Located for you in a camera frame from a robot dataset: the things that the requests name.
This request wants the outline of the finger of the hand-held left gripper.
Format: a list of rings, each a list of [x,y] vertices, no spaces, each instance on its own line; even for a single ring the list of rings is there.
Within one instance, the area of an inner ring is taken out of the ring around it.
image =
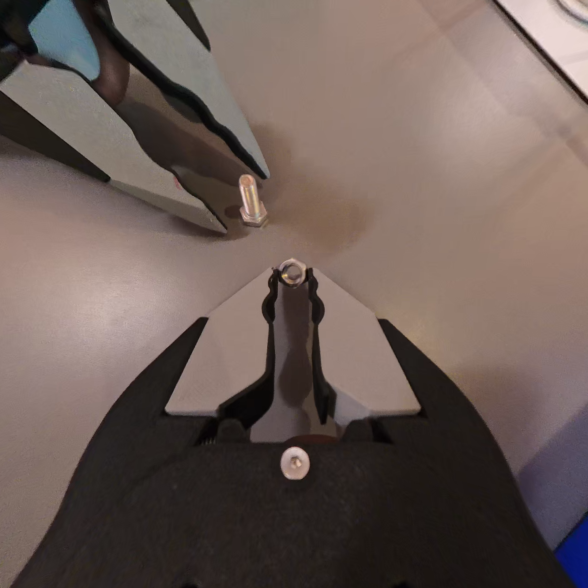
[[[1,92],[104,172],[113,187],[202,229],[225,235],[210,207],[141,148],[123,119],[76,72],[21,62]]]
[[[114,46],[161,92],[216,135],[262,179],[270,171],[259,144],[217,67],[187,1],[94,1]]]

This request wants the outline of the person's left hand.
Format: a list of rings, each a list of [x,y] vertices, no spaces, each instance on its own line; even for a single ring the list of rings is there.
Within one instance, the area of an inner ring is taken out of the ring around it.
[[[100,54],[99,61],[99,76],[92,82],[92,88],[110,107],[117,108],[128,90],[130,65],[116,51]]]

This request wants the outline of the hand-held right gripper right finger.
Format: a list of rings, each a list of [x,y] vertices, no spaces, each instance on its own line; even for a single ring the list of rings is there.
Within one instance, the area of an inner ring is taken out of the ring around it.
[[[317,269],[309,269],[309,300],[320,423],[419,413],[420,403],[376,315]]]

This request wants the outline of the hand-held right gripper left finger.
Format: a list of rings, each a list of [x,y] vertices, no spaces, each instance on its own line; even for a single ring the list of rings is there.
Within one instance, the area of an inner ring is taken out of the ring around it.
[[[219,416],[222,405],[264,375],[269,324],[262,303],[272,275],[266,269],[210,312],[165,406],[167,414]]]

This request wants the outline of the white tablet stand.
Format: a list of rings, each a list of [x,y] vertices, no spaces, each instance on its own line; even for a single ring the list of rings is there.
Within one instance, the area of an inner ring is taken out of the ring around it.
[[[511,26],[587,104],[587,1],[493,1]]]

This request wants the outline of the silver hex nut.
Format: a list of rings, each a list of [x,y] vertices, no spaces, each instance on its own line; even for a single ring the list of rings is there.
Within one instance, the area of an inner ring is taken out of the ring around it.
[[[278,269],[279,281],[283,286],[296,289],[307,281],[307,266],[295,258],[283,261]]]

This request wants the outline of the blue plastic bin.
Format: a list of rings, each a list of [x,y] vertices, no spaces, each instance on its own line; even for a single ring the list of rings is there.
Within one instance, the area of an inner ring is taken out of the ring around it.
[[[587,587],[587,512],[557,545],[555,557],[576,587]]]

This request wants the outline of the long silver hex bolt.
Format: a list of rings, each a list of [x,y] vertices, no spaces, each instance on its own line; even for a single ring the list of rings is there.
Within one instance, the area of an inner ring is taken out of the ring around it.
[[[242,199],[240,216],[243,224],[254,228],[262,227],[268,219],[268,214],[259,197],[258,186],[252,175],[241,175],[238,182]]]

